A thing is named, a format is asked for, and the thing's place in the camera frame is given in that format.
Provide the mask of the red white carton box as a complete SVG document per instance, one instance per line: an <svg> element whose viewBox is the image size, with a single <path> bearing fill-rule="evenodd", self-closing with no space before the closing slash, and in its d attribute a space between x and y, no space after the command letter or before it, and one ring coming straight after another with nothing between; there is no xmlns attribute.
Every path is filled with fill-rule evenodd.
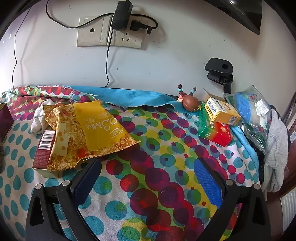
<svg viewBox="0 0 296 241"><path fill-rule="evenodd" d="M47 165L55 142L55 130L43 131L36 150L32 168L45 178L60 178L59 171L50 172Z"/></svg>

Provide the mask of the white sock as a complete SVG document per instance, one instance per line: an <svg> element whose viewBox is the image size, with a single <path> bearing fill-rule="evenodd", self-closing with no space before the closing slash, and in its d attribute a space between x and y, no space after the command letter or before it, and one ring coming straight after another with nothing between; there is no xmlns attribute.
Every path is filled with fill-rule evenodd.
<svg viewBox="0 0 296 241"><path fill-rule="evenodd" d="M48 106L48 105L54 105L53 100L47 99L43 101L40 106L36 109L34 116L33 116L33 122L31 124L31 133L33 134L38 134L43 132L47 127L48 123L45 120L45 114L43 110L43 106Z"/></svg>

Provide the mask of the yellow snack bag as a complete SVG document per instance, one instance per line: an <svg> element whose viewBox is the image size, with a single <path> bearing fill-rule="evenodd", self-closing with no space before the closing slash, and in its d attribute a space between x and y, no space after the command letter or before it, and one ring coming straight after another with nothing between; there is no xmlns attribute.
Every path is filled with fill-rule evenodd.
<svg viewBox="0 0 296 241"><path fill-rule="evenodd" d="M83 159L116 153L138 143L100 100L45 105L43 111L55 131L47 164L50 172L72 169Z"/></svg>

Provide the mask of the olive yarn rope ball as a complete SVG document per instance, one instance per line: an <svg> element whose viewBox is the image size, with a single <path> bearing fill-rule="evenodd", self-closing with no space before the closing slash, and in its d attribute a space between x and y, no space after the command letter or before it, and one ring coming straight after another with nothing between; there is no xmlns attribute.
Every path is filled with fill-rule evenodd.
<svg viewBox="0 0 296 241"><path fill-rule="evenodd" d="M3 173L5 169L5 160L4 160L4 148L3 148L3 139L0 140L0 173Z"/></svg>

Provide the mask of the red green medicine box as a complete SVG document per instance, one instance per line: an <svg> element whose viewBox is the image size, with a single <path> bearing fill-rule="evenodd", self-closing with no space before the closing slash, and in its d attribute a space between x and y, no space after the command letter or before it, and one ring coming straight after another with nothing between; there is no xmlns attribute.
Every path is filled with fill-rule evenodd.
<svg viewBox="0 0 296 241"><path fill-rule="evenodd" d="M204 105L202 102L199 112L199 137L219 144L222 147L227 146L232 139L229 125L212 121Z"/></svg>

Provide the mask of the grey cloth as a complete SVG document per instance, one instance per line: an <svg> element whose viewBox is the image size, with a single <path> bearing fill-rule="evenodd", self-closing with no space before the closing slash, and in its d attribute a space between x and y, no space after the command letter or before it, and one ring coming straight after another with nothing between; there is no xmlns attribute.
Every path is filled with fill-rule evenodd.
<svg viewBox="0 0 296 241"><path fill-rule="evenodd" d="M267 136L267 153L264 157L264 180L261 185L265 199L267 199L268 192L277 192L281 189L287 159L287 127L278 118L278 113L272 109L271 124Z"/></svg>

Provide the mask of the polka dot cloth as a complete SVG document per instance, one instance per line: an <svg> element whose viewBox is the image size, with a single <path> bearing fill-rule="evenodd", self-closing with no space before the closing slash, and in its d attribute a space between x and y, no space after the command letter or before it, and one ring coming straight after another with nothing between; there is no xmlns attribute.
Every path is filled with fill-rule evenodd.
<svg viewBox="0 0 296 241"><path fill-rule="evenodd" d="M68 169L59 178L45 178L32 167L40 136L30 127L46 99L68 104L93 97L52 86L19 87L1 94L14 120L4 140L1 166L1 218L10 233L2 234L1 240L25 239L35 185L56 186L78 172ZM196 240L217 209L194 173L197 158L238 185L259 183L258 162L244 138L232 135L225 147L200 138L198 117L170 106L106 104L105 109L137 144L103 158L102 172L79 206L100 240Z"/></svg>

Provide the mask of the yellow medicine box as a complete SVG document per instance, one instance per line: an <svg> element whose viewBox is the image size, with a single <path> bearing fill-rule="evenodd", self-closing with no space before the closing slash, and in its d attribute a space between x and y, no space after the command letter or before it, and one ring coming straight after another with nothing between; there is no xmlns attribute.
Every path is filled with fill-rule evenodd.
<svg viewBox="0 0 296 241"><path fill-rule="evenodd" d="M205 109L211 121L217 123L224 123L227 125L235 126L241 120L241 116L233 105L229 104L222 97L210 94L204 89L206 93Z"/></svg>

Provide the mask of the plastic bag with blue item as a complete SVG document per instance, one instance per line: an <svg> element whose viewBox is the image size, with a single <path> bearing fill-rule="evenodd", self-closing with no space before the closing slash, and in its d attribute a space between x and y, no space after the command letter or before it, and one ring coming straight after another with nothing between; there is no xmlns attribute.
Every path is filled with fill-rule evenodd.
<svg viewBox="0 0 296 241"><path fill-rule="evenodd" d="M239 125L257 149L267 153L267 136L271 124L271 107L254 85L242 92L224 93L226 100L241 116Z"/></svg>

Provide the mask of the brown reindeer toy figure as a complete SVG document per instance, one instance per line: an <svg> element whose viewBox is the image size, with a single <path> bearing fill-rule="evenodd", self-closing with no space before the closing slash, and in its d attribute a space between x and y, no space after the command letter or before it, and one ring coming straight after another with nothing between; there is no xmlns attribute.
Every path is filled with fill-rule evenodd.
<svg viewBox="0 0 296 241"><path fill-rule="evenodd" d="M190 112L195 112L201 110L201 104L196 97L194 97L194 93L197 90L196 87L192 88L189 94L186 94L183 91L182 85L178 85L179 97L177 99L178 102L182 103L183 107Z"/></svg>

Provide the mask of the gold and maroon storage box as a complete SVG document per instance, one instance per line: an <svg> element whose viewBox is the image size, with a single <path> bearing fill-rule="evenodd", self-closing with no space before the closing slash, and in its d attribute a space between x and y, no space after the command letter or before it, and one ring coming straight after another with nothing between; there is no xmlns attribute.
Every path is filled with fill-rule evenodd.
<svg viewBox="0 0 296 241"><path fill-rule="evenodd" d="M1 142L3 142L14 123L14 120L11 116L7 104L1 103L0 106L0 136Z"/></svg>

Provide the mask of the blue cloth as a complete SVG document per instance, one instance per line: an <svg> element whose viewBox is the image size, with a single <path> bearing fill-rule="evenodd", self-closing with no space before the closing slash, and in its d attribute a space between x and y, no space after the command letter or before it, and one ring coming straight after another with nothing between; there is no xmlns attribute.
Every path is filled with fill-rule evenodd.
<svg viewBox="0 0 296 241"><path fill-rule="evenodd" d="M89 94L95 97L95 99L101 100L103 103L109 103L123 108L134 108L143 105L152 107L171 105L175 110L184 110L182 104L173 97L154 91L78 85L72 85L70 88L78 92Z"/></svg>

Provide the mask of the black power adapter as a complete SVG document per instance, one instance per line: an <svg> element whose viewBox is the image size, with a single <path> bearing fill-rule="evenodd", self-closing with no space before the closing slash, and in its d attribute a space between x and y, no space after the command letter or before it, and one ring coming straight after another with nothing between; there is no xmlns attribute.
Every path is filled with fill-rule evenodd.
<svg viewBox="0 0 296 241"><path fill-rule="evenodd" d="M130 1L119 1L113 15L111 27L116 31L124 30L132 12L132 3Z"/></svg>

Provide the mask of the black clamp mount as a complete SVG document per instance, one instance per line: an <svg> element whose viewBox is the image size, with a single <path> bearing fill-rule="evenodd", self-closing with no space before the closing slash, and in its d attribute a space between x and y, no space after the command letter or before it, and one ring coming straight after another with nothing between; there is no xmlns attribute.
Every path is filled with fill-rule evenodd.
<svg viewBox="0 0 296 241"><path fill-rule="evenodd" d="M224 59L210 58L205 65L207 78L223 86L223 92L231 94L233 83L233 65Z"/></svg>

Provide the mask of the black wall television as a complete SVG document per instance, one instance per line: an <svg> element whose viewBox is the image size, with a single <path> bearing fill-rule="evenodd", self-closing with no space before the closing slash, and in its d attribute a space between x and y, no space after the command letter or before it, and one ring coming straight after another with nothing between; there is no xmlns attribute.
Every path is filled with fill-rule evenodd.
<svg viewBox="0 0 296 241"><path fill-rule="evenodd" d="M262 0L205 0L248 30L260 35Z"/></svg>

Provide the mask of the white wall socket plate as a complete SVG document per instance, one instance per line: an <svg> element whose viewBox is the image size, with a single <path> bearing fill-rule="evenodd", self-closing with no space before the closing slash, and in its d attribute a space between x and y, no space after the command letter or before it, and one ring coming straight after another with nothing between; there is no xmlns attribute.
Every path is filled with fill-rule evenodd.
<svg viewBox="0 0 296 241"><path fill-rule="evenodd" d="M130 24L133 20L141 21L146 25L149 23L147 19L131 16L126 29L116 31L111 27L112 16L105 16L78 29L76 46L90 47L111 45L140 49L145 37L145 30L130 30Z"/></svg>

